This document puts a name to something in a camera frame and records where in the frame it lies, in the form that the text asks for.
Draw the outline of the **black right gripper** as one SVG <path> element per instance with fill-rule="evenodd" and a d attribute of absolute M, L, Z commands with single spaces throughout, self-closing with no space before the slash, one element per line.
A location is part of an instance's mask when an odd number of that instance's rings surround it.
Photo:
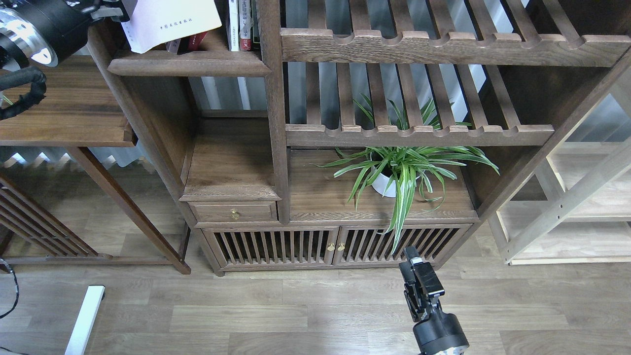
<path fill-rule="evenodd" d="M 406 298 L 412 320 L 424 322 L 435 310 L 441 310 L 439 297 L 445 290 L 428 261 L 423 261 L 417 248 L 404 248 L 406 261 L 399 263 L 404 279 L 404 297 Z"/>

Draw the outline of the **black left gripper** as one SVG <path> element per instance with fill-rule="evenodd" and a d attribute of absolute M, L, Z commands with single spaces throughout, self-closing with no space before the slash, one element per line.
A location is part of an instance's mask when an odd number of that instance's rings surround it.
<path fill-rule="evenodd" d="M 124 23 L 129 21 L 129 14 L 122 0 L 93 0 L 86 7 L 86 14 L 93 20 L 112 18 L 113 21 Z"/>

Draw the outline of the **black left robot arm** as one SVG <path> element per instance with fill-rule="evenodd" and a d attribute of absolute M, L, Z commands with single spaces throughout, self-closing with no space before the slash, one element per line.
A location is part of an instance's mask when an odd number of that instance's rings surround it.
<path fill-rule="evenodd" d="M 56 67 L 87 43 L 88 29 L 104 18 L 128 22 L 121 0 L 3 0 L 1 2 L 2 90 L 29 84 L 28 93 L 2 108 L 1 119 L 22 114 L 40 104 L 47 78 L 37 62 Z"/>

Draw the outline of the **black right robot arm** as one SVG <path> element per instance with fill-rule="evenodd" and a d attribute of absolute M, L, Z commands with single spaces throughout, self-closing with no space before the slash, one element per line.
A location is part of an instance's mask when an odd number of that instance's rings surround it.
<path fill-rule="evenodd" d="M 399 264 L 399 269 L 420 354 L 462 355 L 469 342 L 457 317 L 442 310 L 439 297 L 445 290 L 432 265 L 419 256 L 416 247 L 406 247 L 404 254 L 407 260 Z"/>

